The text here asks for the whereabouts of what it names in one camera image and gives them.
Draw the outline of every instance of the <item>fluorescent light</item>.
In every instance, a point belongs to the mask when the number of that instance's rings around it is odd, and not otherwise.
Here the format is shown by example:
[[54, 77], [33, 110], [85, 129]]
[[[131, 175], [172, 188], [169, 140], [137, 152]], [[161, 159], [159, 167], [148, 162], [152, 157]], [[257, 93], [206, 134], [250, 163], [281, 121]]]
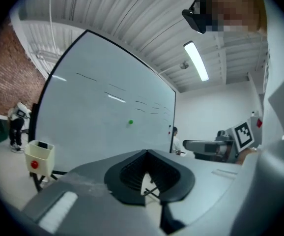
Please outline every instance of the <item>fluorescent light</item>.
[[108, 94], [108, 97], [111, 98], [111, 99], [115, 99], [115, 100], [118, 100], [118, 101], [121, 101], [121, 102], [125, 103], [125, 101], [123, 99], [117, 98], [117, 97], [112, 96], [110, 94]]
[[201, 80], [207, 81], [209, 79], [209, 76], [207, 75], [204, 63], [202, 61], [202, 58], [201, 58], [195, 44], [192, 41], [190, 41], [190, 42], [186, 43], [183, 47], [185, 48], [185, 50], [188, 53], [189, 57], [191, 58], [193, 64], [195, 65], [195, 67], [196, 67], [196, 69], [197, 69], [197, 71], [200, 75]]
[[52, 77], [53, 77], [53, 78], [57, 78], [57, 79], [59, 79], [59, 80], [61, 80], [61, 81], [67, 81], [66, 79], [64, 79], [64, 78], [62, 78], [62, 77], [59, 77], [59, 76], [57, 76], [57, 75], [53, 75]]

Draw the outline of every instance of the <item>whiteboard frame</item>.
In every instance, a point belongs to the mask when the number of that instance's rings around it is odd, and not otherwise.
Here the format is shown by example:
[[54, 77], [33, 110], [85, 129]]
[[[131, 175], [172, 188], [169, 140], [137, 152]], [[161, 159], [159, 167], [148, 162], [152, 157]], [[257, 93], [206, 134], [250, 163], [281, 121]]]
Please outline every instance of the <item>whiteboard frame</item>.
[[[43, 97], [44, 97], [44, 94], [47, 90], [47, 87], [48, 87], [48, 84], [50, 82], [50, 80], [52, 79], [52, 76], [53, 74], [55, 73], [56, 69], [58, 68], [59, 64], [61, 63], [61, 61], [63, 60], [63, 58], [66, 56], [66, 54], [70, 51], [70, 49], [87, 33], [92, 33], [112, 44], [114, 44], [115, 46], [119, 47], [120, 49], [124, 50], [126, 53], [130, 54], [132, 57], [134, 57], [136, 60], [138, 60], [139, 62], [141, 62], [144, 66], [146, 66], [149, 70], [151, 70], [157, 77], [159, 77], [165, 84], [167, 84], [170, 89], [175, 93], [175, 106], [174, 106], [174, 113], [173, 113], [173, 122], [172, 122], [172, 126], [174, 126], [174, 123], [175, 123], [175, 111], [176, 111], [176, 91], [168, 84], [166, 83], [166, 81], [163, 80], [163, 78], [161, 76], [159, 76], [152, 68], [150, 68], [145, 62], [143, 62], [141, 59], [139, 59], [137, 56], [135, 56], [134, 54], [130, 53], [128, 50], [124, 49], [123, 47], [121, 47], [120, 45], [116, 44], [115, 42], [111, 41], [110, 39], [96, 33], [96, 32], [93, 32], [91, 30], [88, 30], [86, 29], [69, 47], [68, 49], [63, 53], [63, 55], [59, 58], [59, 60], [57, 61], [57, 63], [55, 64], [54, 68], [52, 69], [51, 73], [49, 74], [45, 84], [44, 84], [44, 87], [43, 87], [43, 90], [39, 96], [39, 100], [38, 100], [38, 103], [32, 113], [32, 115], [34, 115], [33, 118], [31, 118], [31, 125], [29, 127], [29, 133], [30, 133], [30, 137], [32, 140], [35, 140], [35, 132], [36, 132], [36, 124], [37, 124], [37, 119], [38, 119], [38, 113], [39, 113], [39, 108], [40, 108], [40, 105], [41, 105], [41, 102], [43, 100]], [[171, 136], [171, 142], [170, 142], [170, 151], [171, 151], [171, 148], [172, 148], [172, 141], [173, 141], [173, 135]], [[61, 171], [54, 171], [56, 172], [56, 174], [65, 174], [66, 172], [61, 172]]]

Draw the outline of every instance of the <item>vr headset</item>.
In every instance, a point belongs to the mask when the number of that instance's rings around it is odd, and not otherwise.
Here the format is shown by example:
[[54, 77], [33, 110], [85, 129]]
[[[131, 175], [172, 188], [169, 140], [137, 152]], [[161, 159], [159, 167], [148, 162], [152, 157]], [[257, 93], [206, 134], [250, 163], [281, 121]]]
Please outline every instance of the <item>vr headset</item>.
[[217, 19], [206, 13], [206, 0], [194, 0], [189, 9], [182, 11], [182, 16], [192, 29], [201, 34], [206, 31], [220, 31], [222, 27]]

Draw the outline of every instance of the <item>floor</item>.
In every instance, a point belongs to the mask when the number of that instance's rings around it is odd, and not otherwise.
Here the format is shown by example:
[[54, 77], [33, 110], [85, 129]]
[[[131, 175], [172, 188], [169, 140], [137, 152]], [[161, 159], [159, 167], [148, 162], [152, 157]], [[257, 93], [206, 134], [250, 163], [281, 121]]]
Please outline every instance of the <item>floor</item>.
[[[27, 134], [22, 135], [22, 146], [27, 144]], [[145, 189], [153, 189], [154, 183], [148, 174], [145, 175], [141, 194]], [[0, 198], [22, 210], [26, 203], [37, 194], [32, 178], [26, 168], [25, 155], [11, 152], [9, 140], [0, 143]], [[151, 219], [159, 226], [161, 218], [161, 205], [159, 200], [152, 196], [145, 197], [146, 209]]]

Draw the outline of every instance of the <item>white panel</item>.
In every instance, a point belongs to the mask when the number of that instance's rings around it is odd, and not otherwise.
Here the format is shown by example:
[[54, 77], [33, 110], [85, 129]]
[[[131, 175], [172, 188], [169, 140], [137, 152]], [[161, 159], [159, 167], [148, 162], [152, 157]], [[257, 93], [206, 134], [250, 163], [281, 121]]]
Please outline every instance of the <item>white panel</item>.
[[123, 49], [87, 32], [53, 76], [35, 138], [56, 146], [55, 170], [139, 149], [169, 152], [175, 92]]

